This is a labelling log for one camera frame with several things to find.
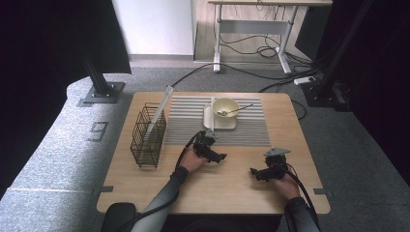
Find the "person's right hand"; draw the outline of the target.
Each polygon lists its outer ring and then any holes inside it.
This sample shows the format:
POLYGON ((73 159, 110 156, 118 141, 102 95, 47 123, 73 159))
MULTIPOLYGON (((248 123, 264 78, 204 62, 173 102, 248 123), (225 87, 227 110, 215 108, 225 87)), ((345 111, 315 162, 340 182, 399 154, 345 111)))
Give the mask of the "person's right hand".
POLYGON ((274 186, 278 193, 286 200, 300 196, 299 188, 292 179, 282 178, 280 180, 274 180, 274 186))

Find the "black metal stand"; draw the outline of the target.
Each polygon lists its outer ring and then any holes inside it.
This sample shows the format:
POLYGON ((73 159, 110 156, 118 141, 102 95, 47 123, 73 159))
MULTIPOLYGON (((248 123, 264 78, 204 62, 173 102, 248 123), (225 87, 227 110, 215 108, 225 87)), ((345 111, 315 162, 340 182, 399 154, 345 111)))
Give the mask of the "black metal stand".
POLYGON ((333 0, 315 59, 320 80, 303 85, 309 106, 350 110, 350 102, 369 66, 365 27, 374 2, 333 0))
POLYGON ((123 91, 125 83, 106 81, 103 74, 95 67, 86 47, 83 45, 80 50, 83 57, 82 63, 92 81, 92 87, 82 100, 82 103, 116 103, 123 91))

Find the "white power strip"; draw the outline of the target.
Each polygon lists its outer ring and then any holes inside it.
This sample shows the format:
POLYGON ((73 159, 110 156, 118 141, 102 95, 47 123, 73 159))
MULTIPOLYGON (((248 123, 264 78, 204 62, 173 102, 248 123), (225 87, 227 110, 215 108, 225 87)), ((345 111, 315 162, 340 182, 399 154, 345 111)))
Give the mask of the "white power strip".
POLYGON ((316 78, 314 76, 306 76, 306 77, 294 79, 294 84, 301 85, 301 84, 306 84, 306 83, 313 83, 315 81, 316 81, 316 78))

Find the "white standing desk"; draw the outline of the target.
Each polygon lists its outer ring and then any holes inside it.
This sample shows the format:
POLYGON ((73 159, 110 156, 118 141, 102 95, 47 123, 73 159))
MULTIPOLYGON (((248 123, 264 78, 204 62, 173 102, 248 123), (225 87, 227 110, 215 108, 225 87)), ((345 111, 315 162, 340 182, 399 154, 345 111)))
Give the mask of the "white standing desk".
POLYGON ((275 52, 283 72, 291 74, 285 49, 298 9, 300 7, 329 7, 333 4, 333 0, 207 0, 207 2, 217 8, 216 45, 213 59, 215 73, 219 73, 221 67, 221 34, 259 34, 282 36, 282 41, 275 48, 275 52), (282 21, 223 19, 222 9, 228 5, 291 7, 291 14, 288 20, 282 21))

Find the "cream square plate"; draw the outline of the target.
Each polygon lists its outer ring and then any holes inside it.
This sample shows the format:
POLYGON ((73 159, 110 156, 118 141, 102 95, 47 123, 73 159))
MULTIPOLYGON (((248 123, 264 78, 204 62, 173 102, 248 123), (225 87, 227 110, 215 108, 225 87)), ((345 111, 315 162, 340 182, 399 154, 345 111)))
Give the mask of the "cream square plate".
MULTIPOLYGON (((210 128, 209 123, 209 112, 210 104, 206 104, 203 109, 203 126, 208 129, 210 128)), ((237 126, 237 118, 222 118, 215 114, 215 130, 233 130, 237 126)))

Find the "cream bowl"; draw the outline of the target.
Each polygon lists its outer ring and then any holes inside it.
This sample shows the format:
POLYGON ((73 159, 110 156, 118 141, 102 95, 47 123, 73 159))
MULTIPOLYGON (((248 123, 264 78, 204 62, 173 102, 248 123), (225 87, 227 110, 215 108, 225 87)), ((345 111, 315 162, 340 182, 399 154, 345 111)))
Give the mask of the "cream bowl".
POLYGON ((220 122, 234 121, 237 117, 239 104, 230 98, 216 99, 212 104, 215 119, 220 122))

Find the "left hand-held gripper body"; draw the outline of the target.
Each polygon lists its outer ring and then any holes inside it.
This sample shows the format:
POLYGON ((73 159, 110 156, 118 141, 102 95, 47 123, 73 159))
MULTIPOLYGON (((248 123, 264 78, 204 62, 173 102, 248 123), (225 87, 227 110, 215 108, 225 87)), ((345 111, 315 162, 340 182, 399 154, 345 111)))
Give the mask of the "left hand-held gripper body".
POLYGON ((216 136, 211 130, 199 131, 194 137, 193 149, 199 157, 215 159, 218 154, 211 149, 215 141, 216 136))

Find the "black wire basket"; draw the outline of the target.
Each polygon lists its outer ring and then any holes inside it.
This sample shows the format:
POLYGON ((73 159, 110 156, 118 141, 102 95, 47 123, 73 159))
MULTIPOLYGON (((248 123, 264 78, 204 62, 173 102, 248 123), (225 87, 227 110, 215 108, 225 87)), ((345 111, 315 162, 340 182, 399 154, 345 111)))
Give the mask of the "black wire basket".
POLYGON ((146 102, 135 120, 130 150, 139 167, 157 168, 159 165, 166 129, 164 111, 154 121, 159 106, 158 103, 146 102))

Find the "person's left leg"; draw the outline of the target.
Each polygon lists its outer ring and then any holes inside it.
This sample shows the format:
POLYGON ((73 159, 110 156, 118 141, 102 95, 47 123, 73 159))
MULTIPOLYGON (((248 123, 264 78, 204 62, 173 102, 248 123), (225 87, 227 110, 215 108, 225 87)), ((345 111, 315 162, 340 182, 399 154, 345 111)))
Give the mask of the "person's left leg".
POLYGON ((131 232, 136 208, 132 203, 120 202, 112 204, 106 211, 101 232, 131 232))

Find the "metal spoon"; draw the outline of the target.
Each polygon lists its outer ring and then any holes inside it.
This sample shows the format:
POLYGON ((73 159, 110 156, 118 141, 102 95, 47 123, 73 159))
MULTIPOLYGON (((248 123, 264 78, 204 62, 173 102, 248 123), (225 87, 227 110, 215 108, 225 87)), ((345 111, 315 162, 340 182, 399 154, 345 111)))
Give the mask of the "metal spoon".
POLYGON ((231 110, 231 111, 219 110, 219 111, 217 112, 217 115, 219 115, 219 116, 227 116, 227 115, 230 114, 230 113, 237 112, 237 111, 240 111, 240 110, 242 110, 242 109, 245 109, 245 108, 248 108, 248 107, 251 107, 251 106, 253 106, 253 103, 251 103, 251 104, 249 104, 249 105, 247 105, 247 106, 239 107, 239 108, 234 109, 234 110, 231 110))

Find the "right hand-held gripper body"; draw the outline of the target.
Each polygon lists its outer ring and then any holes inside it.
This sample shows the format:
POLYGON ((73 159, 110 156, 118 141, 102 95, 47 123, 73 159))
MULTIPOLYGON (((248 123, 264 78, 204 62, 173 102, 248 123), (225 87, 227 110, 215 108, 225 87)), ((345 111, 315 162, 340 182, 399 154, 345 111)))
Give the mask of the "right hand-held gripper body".
POLYGON ((289 150, 283 148, 271 148, 264 154, 265 163, 268 166, 267 180, 282 179, 288 171, 285 155, 289 150))

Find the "person's left hand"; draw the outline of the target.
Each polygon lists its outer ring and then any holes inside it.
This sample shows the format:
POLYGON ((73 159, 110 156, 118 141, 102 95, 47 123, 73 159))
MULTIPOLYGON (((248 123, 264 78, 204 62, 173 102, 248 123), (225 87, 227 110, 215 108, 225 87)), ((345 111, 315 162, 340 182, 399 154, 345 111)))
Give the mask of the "person's left hand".
POLYGON ((183 166, 189 173, 198 170, 207 160, 205 158, 199 157, 193 146, 190 145, 186 152, 183 154, 179 165, 183 166))

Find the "black curtain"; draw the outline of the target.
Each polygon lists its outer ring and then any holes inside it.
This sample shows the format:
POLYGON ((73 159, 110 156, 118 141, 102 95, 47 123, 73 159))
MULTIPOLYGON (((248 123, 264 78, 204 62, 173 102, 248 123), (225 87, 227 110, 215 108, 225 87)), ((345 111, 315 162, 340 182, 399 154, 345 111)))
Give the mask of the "black curtain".
POLYGON ((112 0, 0 0, 0 192, 58 117, 67 88, 101 73, 129 73, 112 0))
POLYGON ((350 110, 410 185, 410 0, 375 0, 365 29, 369 66, 350 110))

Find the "grey tape floor marking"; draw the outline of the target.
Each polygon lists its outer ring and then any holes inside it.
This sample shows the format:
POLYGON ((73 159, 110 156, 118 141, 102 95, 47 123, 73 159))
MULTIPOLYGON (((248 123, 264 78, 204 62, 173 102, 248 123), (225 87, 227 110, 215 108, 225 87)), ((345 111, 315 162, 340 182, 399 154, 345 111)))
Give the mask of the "grey tape floor marking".
POLYGON ((94 122, 89 130, 87 141, 101 142, 103 140, 103 136, 105 135, 107 126, 107 122, 94 122))

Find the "grey striped placemat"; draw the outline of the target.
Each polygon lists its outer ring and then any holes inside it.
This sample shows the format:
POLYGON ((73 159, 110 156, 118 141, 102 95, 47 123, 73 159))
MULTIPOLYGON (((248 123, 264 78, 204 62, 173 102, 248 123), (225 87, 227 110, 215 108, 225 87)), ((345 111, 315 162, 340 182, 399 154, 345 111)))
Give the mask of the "grey striped placemat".
MULTIPOLYGON (((253 106, 238 111, 237 126, 233 130, 215 130, 218 146, 270 147, 261 99, 234 97, 240 107, 253 106)), ((173 96, 170 104, 164 143, 184 145, 203 126, 203 109, 210 104, 209 96, 173 96)))

